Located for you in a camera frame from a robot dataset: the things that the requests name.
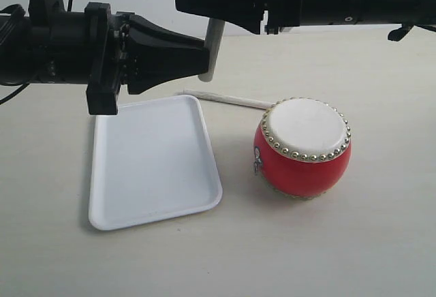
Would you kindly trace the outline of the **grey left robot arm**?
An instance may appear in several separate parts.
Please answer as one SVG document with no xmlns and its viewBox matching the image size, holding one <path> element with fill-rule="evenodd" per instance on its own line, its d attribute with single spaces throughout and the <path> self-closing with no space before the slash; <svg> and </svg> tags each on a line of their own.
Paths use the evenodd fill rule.
<svg viewBox="0 0 436 297">
<path fill-rule="evenodd" d="M 116 115 L 121 87 L 139 95 L 160 84 L 204 74 L 210 53 L 198 38 L 159 27 L 106 3 L 56 11 L 38 26 L 19 5 L 1 17 L 1 83 L 80 84 L 89 114 Z"/>
</svg>

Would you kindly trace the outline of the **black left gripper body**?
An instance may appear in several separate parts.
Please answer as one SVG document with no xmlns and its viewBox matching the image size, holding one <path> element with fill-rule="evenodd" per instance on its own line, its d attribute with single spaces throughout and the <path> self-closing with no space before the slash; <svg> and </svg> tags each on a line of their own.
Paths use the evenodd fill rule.
<svg viewBox="0 0 436 297">
<path fill-rule="evenodd" d="M 48 25 L 33 25 L 31 81 L 84 85 L 89 114 L 116 115 L 130 17 L 112 14 L 107 3 L 90 2 L 83 12 L 54 12 Z"/>
</svg>

